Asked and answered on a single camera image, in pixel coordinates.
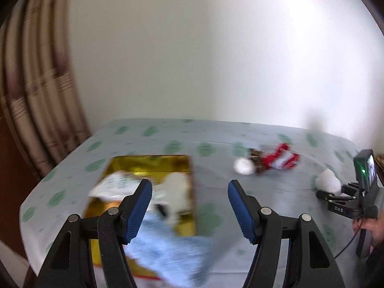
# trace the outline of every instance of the beige curtain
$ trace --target beige curtain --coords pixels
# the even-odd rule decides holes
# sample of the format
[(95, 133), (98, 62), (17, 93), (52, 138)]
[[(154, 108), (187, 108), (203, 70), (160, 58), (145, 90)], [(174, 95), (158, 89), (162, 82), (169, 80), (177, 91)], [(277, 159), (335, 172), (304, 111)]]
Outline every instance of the beige curtain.
[(67, 2), (19, 0), (1, 27), (1, 105), (39, 177), (90, 135), (70, 70)]

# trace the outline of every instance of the table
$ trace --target table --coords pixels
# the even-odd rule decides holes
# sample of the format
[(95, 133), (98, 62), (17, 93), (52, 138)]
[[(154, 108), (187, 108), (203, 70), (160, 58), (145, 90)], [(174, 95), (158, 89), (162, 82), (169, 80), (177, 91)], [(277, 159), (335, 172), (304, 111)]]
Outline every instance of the table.
[[(233, 162), (247, 148), (272, 151), (290, 143), (302, 155), (292, 170), (269, 170), (242, 176)], [(309, 213), (333, 253), (351, 239), (351, 220), (326, 210), (315, 196), (314, 181), (325, 168), (342, 183), (355, 180), (356, 146), (341, 137), (305, 129), (178, 119), (114, 120), (66, 157), (30, 193), (20, 207), (20, 229), (31, 267), (37, 274), (67, 217), (84, 213), (88, 192), (98, 182), (110, 158), (124, 155), (187, 154), (191, 156), (198, 207), (198, 233), (213, 237), (213, 266), (204, 287), (242, 287), (255, 247), (242, 236), (227, 197), (227, 185), (239, 180), (244, 190), (280, 215)], [(288, 244), (282, 242), (275, 286), (283, 282)], [(358, 287), (356, 245), (338, 259), (346, 287)]]

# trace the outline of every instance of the silver screw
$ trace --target silver screw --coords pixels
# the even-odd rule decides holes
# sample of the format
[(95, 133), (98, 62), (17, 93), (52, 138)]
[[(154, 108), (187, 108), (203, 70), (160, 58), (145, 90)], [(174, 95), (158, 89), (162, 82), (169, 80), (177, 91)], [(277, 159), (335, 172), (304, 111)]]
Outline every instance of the silver screw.
[(73, 222), (76, 222), (78, 220), (79, 216), (77, 214), (71, 214), (69, 217), (68, 217), (68, 221), (73, 223)]
[(262, 208), (262, 214), (264, 215), (270, 215), (272, 213), (272, 210), (269, 209), (268, 207)]
[(117, 214), (119, 212), (119, 208), (118, 207), (112, 207), (112, 208), (109, 208), (108, 209), (108, 213), (110, 215), (114, 215), (114, 214)]
[(312, 217), (311, 217), (309, 214), (306, 214), (306, 213), (302, 214), (302, 215), (301, 215), (301, 218), (302, 218), (305, 222), (309, 222), (309, 221), (312, 219)]

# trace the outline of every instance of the blue cloth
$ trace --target blue cloth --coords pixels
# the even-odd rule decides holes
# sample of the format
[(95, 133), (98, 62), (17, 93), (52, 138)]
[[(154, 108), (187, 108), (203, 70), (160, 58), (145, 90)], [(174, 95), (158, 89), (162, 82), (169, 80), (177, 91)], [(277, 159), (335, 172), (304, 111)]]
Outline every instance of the blue cloth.
[(210, 266), (207, 237), (178, 237), (157, 215), (147, 213), (138, 235), (125, 246), (127, 256), (176, 287), (204, 284)]

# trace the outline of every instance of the wooden panel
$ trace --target wooden panel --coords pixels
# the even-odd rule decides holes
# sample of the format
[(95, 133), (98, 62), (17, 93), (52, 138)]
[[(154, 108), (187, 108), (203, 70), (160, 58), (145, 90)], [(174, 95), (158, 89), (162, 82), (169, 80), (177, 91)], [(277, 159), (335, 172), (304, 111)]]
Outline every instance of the wooden panel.
[(17, 149), (1, 108), (0, 178), (0, 239), (26, 258), (19, 229), (19, 207), (37, 180)]

